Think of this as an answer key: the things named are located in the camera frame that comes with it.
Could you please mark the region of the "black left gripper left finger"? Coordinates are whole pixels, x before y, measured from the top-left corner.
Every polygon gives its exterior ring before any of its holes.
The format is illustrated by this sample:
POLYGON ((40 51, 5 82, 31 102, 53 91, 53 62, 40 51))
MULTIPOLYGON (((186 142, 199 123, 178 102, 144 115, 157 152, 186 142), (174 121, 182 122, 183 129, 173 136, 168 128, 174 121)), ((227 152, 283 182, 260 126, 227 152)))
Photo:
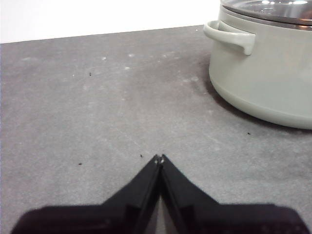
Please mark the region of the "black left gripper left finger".
POLYGON ((161 157, 98 205, 46 206, 23 214, 14 234, 141 234, 159 199, 161 157))

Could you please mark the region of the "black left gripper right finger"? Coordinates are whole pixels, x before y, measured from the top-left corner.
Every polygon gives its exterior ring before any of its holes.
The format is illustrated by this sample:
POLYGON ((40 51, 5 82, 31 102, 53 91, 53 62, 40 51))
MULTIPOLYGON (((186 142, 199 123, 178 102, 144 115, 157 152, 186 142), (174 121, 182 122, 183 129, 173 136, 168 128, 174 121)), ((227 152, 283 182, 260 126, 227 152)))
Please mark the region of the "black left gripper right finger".
POLYGON ((165 155, 162 198, 180 234, 306 234, 296 210, 274 204, 221 204, 194 185, 165 155))

